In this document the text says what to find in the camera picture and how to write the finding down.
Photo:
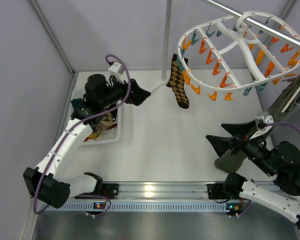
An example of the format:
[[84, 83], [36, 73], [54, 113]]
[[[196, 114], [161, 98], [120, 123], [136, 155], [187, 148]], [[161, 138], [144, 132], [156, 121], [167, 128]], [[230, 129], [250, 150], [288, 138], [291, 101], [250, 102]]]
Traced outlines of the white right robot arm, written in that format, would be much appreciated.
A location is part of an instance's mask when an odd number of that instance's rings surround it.
[[266, 176], [274, 177], [273, 184], [289, 197], [266, 190], [237, 173], [227, 170], [223, 190], [230, 197], [256, 202], [289, 220], [300, 230], [300, 150], [288, 141], [282, 141], [272, 149], [265, 143], [274, 126], [272, 117], [247, 123], [223, 123], [221, 126], [231, 136], [207, 135], [219, 158], [229, 154], [233, 164], [238, 154], [250, 160]]

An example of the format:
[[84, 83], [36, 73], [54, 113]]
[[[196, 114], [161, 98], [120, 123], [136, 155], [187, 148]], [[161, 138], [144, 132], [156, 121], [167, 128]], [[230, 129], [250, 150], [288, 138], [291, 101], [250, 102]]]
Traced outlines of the dark teal sock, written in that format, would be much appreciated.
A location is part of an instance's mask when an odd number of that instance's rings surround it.
[[82, 98], [75, 98], [70, 101], [74, 112], [81, 111], [85, 108], [85, 101]]

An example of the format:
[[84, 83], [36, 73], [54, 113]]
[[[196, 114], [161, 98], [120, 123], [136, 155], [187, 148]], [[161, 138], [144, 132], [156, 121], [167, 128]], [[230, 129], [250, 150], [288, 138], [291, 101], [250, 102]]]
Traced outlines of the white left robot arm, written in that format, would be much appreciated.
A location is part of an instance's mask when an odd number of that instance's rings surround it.
[[34, 200], [55, 209], [61, 208], [69, 198], [82, 195], [97, 197], [102, 193], [102, 177], [85, 172], [66, 178], [66, 168], [74, 162], [76, 151], [107, 113], [115, 111], [123, 103], [139, 106], [151, 96], [135, 79], [124, 81], [114, 75], [106, 79], [102, 74], [92, 74], [84, 90], [82, 98], [71, 101], [73, 113], [52, 149], [36, 167], [27, 167], [23, 173], [28, 192]]

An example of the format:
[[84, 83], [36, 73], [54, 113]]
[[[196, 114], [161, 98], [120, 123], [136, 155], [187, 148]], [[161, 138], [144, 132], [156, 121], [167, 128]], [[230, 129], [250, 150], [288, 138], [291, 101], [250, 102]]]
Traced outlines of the orange brown argyle sock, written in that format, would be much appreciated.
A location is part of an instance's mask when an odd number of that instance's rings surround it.
[[190, 102], [185, 91], [185, 78], [177, 60], [178, 55], [174, 53], [171, 59], [170, 77], [166, 86], [171, 88], [178, 106], [182, 109], [188, 109]]

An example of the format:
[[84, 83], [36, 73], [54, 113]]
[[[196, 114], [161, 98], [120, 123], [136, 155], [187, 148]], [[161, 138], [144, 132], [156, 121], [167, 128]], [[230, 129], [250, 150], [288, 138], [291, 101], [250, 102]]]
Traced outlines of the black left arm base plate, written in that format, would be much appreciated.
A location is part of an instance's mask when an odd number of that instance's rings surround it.
[[100, 183], [94, 191], [89, 193], [90, 196], [103, 196], [113, 200], [119, 194], [119, 184], [117, 183]]

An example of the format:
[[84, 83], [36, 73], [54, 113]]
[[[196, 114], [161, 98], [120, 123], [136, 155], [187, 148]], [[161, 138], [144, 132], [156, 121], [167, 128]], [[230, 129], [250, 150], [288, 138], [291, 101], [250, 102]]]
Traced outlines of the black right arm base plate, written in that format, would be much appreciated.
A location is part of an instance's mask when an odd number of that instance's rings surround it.
[[210, 200], [225, 201], [225, 200], [251, 200], [251, 198], [240, 196], [242, 190], [241, 184], [221, 184], [210, 183], [207, 185], [208, 198]]

